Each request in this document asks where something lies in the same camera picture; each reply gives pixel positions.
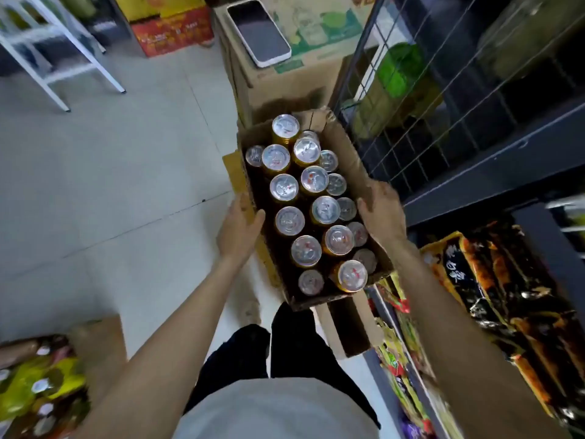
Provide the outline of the person's left hand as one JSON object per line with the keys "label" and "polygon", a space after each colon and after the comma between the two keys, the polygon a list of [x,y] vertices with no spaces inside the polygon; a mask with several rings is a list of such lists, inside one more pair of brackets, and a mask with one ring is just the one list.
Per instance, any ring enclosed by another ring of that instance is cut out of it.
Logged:
{"label": "person's left hand", "polygon": [[251,240],[247,226],[257,211],[253,210],[246,193],[238,193],[233,199],[216,237],[221,263],[239,270],[255,251],[257,240]]}

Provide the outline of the person's right hand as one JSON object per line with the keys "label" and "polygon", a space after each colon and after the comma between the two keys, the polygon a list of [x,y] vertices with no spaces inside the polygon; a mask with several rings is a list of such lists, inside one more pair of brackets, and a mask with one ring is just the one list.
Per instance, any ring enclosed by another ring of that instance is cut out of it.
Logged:
{"label": "person's right hand", "polygon": [[376,210],[381,221],[381,237],[374,241],[386,252],[389,258],[408,242],[406,217],[398,193],[383,181],[368,179],[367,194],[360,197],[366,200],[371,210]]}

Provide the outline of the brown cardboard box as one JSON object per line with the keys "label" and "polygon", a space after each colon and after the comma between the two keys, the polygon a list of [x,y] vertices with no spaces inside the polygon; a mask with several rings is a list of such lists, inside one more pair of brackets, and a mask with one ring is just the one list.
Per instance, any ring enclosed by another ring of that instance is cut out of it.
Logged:
{"label": "brown cardboard box", "polygon": [[[328,108],[322,108],[294,112],[292,116],[299,121],[301,130],[317,132],[322,147],[332,150],[338,156],[338,172],[347,180],[349,198],[368,198],[369,176],[358,152],[333,112]],[[301,292],[298,279],[303,269],[295,265],[291,257],[294,237],[278,234],[275,227],[275,217],[280,207],[276,200],[271,198],[268,189],[269,177],[261,167],[251,167],[245,161],[245,152],[249,147],[267,146],[274,142],[272,120],[241,129],[237,132],[236,138],[236,151],[224,156],[223,163],[233,190],[248,194],[252,211],[263,209],[266,212],[266,221],[260,240],[266,246],[265,254],[261,255],[261,259],[267,265],[269,279],[275,281],[275,285],[282,289],[284,300],[294,311],[307,310],[320,304],[347,298],[349,294],[337,287],[328,276],[333,271],[334,265],[348,259],[349,256],[333,258],[325,255],[325,258],[315,266],[315,269],[325,277],[324,289],[313,297]]]}

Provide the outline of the person's right forearm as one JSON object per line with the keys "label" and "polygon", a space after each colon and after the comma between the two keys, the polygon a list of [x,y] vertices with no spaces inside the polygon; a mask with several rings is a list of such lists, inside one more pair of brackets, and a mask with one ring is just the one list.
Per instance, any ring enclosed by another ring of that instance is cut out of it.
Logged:
{"label": "person's right forearm", "polygon": [[465,439],[571,439],[441,286],[405,236],[381,245],[399,275],[436,380]]}

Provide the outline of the person's left forearm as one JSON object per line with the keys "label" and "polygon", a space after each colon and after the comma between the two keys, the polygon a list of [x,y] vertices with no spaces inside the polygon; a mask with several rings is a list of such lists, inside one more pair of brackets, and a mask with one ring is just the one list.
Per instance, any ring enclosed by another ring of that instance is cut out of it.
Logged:
{"label": "person's left forearm", "polygon": [[73,439],[172,439],[249,255],[224,254],[125,365]]}

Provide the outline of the group of gold drink cans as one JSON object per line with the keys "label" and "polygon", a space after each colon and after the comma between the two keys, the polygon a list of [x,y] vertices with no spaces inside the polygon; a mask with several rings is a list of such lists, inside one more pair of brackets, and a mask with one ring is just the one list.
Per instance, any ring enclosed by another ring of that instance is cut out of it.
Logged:
{"label": "group of gold drink cans", "polygon": [[390,260],[368,232],[362,246],[354,244],[351,228],[361,218],[355,199],[347,195],[347,180],[338,172],[338,156],[320,140],[319,145],[305,138],[287,143],[276,136],[277,130],[272,121],[274,142],[249,147],[245,161],[269,177],[270,197],[280,207],[275,227],[278,234],[294,237],[291,257],[303,269],[301,292],[313,297],[324,289],[325,277],[315,266],[325,255],[349,256],[328,276],[349,295],[388,277]]}

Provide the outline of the person's beige shoe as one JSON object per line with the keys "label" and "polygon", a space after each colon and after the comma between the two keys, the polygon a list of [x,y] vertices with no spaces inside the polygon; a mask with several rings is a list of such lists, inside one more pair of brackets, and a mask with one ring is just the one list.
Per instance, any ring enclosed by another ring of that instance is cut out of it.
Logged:
{"label": "person's beige shoe", "polygon": [[237,274],[231,286],[228,308],[239,328],[261,325],[261,305],[245,271]]}

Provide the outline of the person's black trousers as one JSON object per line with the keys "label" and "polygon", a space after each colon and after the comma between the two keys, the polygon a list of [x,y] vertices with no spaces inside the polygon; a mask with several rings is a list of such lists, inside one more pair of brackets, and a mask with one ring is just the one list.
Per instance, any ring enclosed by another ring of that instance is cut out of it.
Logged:
{"label": "person's black trousers", "polygon": [[349,396],[380,430],[376,412],[318,334],[314,319],[312,311],[295,312],[283,302],[271,332],[255,324],[239,328],[203,364],[183,415],[239,380],[314,378]]}

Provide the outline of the large green printed cardboard box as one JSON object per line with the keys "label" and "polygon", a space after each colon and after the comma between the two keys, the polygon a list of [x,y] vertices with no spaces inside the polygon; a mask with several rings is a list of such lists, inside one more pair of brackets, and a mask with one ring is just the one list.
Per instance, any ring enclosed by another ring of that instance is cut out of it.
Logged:
{"label": "large green printed cardboard box", "polygon": [[375,0],[260,0],[287,39],[291,58],[258,68],[218,0],[214,27],[239,123],[250,127],[277,115],[332,106]]}

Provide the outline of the row of colourful snack packets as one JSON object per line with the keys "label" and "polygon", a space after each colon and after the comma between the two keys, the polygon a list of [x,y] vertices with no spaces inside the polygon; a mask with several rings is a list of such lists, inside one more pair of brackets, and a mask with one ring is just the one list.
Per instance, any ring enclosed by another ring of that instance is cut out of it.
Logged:
{"label": "row of colourful snack packets", "polygon": [[464,439],[413,326],[398,273],[378,280],[367,293],[383,334],[376,347],[378,361],[397,398],[405,439]]}

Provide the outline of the dark store shelf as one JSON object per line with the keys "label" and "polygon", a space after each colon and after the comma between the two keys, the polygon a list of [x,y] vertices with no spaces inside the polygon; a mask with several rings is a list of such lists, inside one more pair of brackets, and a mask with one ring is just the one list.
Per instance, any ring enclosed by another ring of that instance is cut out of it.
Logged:
{"label": "dark store shelf", "polygon": [[578,179],[585,182],[585,94],[408,197],[406,233],[419,248],[448,229],[477,228],[497,216],[516,220],[585,324],[585,260],[545,203],[575,191]]}

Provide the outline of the row of dark orange packets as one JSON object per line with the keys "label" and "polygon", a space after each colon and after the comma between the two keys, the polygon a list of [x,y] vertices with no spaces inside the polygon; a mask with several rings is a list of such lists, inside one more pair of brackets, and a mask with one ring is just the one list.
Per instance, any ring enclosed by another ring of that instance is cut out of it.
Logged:
{"label": "row of dark orange packets", "polygon": [[557,282],[510,220],[421,249],[443,288],[512,363],[545,413],[585,439],[585,332]]}

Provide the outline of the person's white shirt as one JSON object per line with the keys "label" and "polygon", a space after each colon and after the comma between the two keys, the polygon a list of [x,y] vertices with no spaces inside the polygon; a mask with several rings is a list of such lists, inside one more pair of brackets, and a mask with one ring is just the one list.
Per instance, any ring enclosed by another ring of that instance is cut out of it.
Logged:
{"label": "person's white shirt", "polygon": [[239,380],[186,413],[172,439],[379,439],[349,396],[314,378]]}

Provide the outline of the white smartphone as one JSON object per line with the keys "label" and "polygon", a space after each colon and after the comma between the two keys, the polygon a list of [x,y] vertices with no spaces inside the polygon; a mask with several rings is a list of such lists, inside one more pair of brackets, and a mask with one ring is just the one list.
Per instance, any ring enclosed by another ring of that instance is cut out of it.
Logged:
{"label": "white smartphone", "polygon": [[228,19],[257,68],[292,57],[292,49],[261,0],[241,0],[226,8]]}

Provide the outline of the cardboard box with open flap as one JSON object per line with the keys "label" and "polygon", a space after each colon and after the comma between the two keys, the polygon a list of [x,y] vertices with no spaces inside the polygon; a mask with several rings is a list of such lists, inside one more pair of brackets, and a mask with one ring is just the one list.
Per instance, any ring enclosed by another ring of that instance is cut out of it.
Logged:
{"label": "cardboard box with open flap", "polygon": [[87,378],[91,409],[104,397],[128,360],[121,319],[111,316],[92,320],[55,334],[65,335],[76,350]]}

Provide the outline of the red and yellow carton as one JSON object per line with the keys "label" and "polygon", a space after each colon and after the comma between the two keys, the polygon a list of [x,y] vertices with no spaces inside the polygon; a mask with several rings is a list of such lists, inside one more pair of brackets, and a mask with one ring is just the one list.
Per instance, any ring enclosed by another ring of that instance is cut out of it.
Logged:
{"label": "red and yellow carton", "polygon": [[205,0],[114,0],[148,58],[215,41]]}

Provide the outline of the translucent plastic container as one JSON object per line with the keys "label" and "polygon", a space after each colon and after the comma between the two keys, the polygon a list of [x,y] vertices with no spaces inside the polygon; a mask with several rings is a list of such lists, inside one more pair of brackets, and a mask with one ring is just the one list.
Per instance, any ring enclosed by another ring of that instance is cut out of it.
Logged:
{"label": "translucent plastic container", "polygon": [[498,80],[516,80],[585,29],[585,0],[511,0],[481,35],[477,61]]}

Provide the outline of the white metal step stool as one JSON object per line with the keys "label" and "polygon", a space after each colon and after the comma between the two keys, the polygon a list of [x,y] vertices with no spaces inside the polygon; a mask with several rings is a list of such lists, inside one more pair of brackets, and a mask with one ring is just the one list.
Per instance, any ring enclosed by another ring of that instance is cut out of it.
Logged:
{"label": "white metal step stool", "polygon": [[0,0],[0,77],[26,73],[63,112],[55,84],[86,73],[125,94],[104,62],[125,27],[114,0]]}

